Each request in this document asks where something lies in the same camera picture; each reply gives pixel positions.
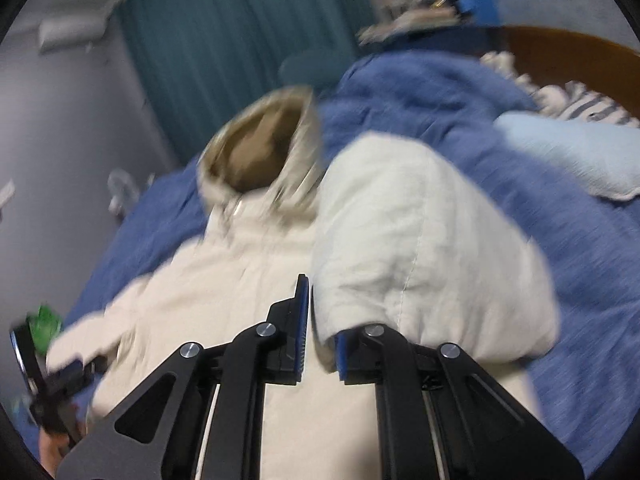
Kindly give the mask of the person's left hand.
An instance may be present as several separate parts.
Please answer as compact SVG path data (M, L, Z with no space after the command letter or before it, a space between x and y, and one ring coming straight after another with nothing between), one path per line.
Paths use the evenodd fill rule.
M58 466L65 456L64 450L69 446L70 437L67 434L47 432L43 428L39 430L39 463L52 478L56 476Z

